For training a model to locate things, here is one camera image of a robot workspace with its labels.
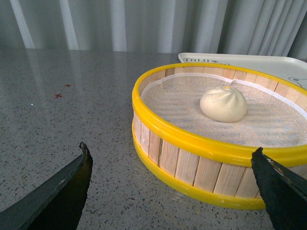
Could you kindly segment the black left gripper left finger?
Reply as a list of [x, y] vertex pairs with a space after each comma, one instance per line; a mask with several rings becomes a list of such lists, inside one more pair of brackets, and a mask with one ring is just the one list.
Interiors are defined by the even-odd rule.
[[87, 199], [93, 159], [82, 154], [0, 214], [2, 230], [75, 230]]

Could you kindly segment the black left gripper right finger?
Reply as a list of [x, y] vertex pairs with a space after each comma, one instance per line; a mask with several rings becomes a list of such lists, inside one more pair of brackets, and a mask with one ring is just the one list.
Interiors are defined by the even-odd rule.
[[252, 170], [275, 230], [307, 228], [307, 181], [262, 153], [252, 153]]

